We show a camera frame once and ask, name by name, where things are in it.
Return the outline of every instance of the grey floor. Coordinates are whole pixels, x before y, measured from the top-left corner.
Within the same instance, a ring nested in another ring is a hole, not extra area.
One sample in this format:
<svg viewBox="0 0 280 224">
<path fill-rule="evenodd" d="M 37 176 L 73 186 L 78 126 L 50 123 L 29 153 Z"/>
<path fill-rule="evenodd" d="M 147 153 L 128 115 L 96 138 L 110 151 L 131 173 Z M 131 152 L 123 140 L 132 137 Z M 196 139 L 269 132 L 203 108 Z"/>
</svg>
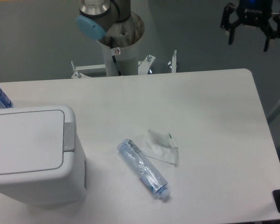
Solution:
<svg viewBox="0 0 280 224">
<path fill-rule="evenodd" d="M 280 98 L 280 39 L 267 53 L 260 29 L 238 27 L 234 44 L 220 28 L 224 6 L 238 0 L 132 0 L 145 23 L 139 57 L 157 57 L 156 73 L 169 72 L 177 50 L 179 72 L 247 68 L 267 113 Z M 273 11 L 280 10 L 274 0 Z M 0 82 L 70 78 L 76 66 L 103 64 L 98 44 L 76 27 L 78 0 L 0 1 Z M 270 125 L 280 148 L 280 116 Z"/>
</svg>

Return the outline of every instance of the crumpled plastic bag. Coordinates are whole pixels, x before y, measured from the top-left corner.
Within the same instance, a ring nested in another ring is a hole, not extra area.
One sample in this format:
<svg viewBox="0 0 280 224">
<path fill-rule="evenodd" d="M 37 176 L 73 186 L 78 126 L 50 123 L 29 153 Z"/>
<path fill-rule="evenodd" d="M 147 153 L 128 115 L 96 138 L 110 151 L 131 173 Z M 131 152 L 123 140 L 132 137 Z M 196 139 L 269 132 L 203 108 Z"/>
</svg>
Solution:
<svg viewBox="0 0 280 224">
<path fill-rule="evenodd" d="M 178 162 L 178 145 L 172 134 L 160 134 L 149 129 L 144 138 L 142 152 L 151 158 L 173 165 Z"/>
</svg>

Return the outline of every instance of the metal bolt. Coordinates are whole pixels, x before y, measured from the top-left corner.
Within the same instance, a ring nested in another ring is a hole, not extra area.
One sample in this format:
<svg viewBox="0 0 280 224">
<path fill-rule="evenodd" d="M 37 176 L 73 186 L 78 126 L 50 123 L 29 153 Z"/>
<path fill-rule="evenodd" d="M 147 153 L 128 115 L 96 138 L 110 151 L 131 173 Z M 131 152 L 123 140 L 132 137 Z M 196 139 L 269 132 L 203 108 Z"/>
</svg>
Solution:
<svg viewBox="0 0 280 224">
<path fill-rule="evenodd" d="M 152 59 L 151 55 L 147 56 L 147 61 L 150 62 L 150 60 Z"/>
<path fill-rule="evenodd" d="M 153 71 L 153 68 L 149 68 L 149 70 L 148 70 L 148 73 L 147 74 L 153 74 L 154 73 L 154 71 Z"/>
<path fill-rule="evenodd" d="M 82 76 L 81 76 L 79 71 L 77 71 L 77 74 L 78 74 L 78 78 L 82 78 Z"/>
<path fill-rule="evenodd" d="M 74 65 L 74 61 L 71 61 L 71 66 L 73 67 L 73 70 L 76 69 L 75 65 Z"/>
<path fill-rule="evenodd" d="M 169 61 L 169 62 L 167 63 L 167 65 L 168 65 L 168 68 L 169 68 L 169 69 L 172 69 L 172 62 L 171 62 L 171 61 Z"/>
</svg>

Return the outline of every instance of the bottle cap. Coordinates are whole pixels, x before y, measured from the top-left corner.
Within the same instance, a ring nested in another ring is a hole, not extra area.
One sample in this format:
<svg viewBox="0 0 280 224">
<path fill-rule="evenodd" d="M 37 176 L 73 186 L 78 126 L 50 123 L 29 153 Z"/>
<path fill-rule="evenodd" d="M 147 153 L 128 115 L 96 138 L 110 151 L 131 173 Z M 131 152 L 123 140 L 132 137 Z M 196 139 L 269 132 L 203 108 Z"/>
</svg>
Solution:
<svg viewBox="0 0 280 224">
<path fill-rule="evenodd" d="M 166 199 L 168 197 L 168 195 L 170 194 L 170 191 L 166 188 L 165 190 L 162 191 L 162 193 L 160 193 L 161 199 Z"/>
</svg>

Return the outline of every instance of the white tabletop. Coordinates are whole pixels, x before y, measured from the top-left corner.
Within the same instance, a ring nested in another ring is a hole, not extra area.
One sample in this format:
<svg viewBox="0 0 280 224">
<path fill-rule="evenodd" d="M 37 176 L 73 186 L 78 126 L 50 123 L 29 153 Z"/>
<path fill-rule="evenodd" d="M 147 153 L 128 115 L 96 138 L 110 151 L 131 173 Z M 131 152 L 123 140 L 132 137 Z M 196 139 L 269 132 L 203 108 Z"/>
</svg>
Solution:
<svg viewBox="0 0 280 224">
<path fill-rule="evenodd" d="M 0 194 L 0 224 L 223 224 L 280 219 L 280 163 L 248 70 L 1 83 L 15 106 L 67 104 L 88 158 L 88 196 L 30 207 Z M 179 166 L 155 200 L 117 151 L 152 128 L 172 133 Z"/>
</svg>

